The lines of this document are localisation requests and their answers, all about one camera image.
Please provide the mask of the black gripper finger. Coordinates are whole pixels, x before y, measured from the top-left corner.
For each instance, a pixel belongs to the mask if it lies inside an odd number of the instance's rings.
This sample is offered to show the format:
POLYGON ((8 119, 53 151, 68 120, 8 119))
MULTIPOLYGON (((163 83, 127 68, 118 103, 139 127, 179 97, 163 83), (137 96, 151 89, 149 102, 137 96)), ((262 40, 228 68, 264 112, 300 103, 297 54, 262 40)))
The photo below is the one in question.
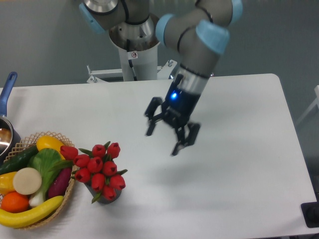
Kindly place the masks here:
POLYGON ((201 125, 199 123, 188 122, 185 126, 175 128, 177 143, 171 153, 172 156, 178 155, 179 151, 195 144, 201 125))
POLYGON ((163 110, 162 110, 163 100, 160 97, 153 97, 144 113, 145 117, 148 118, 149 128, 147 129, 146 136, 151 136, 156 123, 163 118, 163 110), (157 108, 160 108, 160 113, 155 115, 157 108))

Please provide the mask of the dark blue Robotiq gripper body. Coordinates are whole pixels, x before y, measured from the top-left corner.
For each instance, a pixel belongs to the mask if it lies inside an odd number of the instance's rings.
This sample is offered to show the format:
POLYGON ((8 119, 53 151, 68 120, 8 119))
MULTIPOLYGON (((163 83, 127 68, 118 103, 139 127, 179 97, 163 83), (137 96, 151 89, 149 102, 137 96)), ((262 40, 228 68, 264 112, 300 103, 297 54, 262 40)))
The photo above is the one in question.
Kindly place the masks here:
POLYGON ((163 120, 173 128, 184 127, 200 98, 171 84, 161 105, 163 120))

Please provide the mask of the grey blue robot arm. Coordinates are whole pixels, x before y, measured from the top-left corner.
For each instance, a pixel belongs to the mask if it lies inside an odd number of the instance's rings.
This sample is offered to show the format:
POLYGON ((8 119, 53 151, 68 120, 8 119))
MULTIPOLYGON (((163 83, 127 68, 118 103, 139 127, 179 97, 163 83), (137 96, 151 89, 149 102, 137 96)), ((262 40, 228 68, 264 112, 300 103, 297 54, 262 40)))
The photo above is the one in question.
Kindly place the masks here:
POLYGON ((109 34, 125 81, 157 79, 159 44, 182 56, 166 97, 152 98, 145 111, 147 135, 162 120, 177 136, 173 155, 193 145, 200 124, 191 122, 190 116, 229 42, 227 27, 242 15, 242 2, 198 0, 194 10, 181 17, 157 17, 147 0, 84 0, 79 9, 96 33, 109 34))

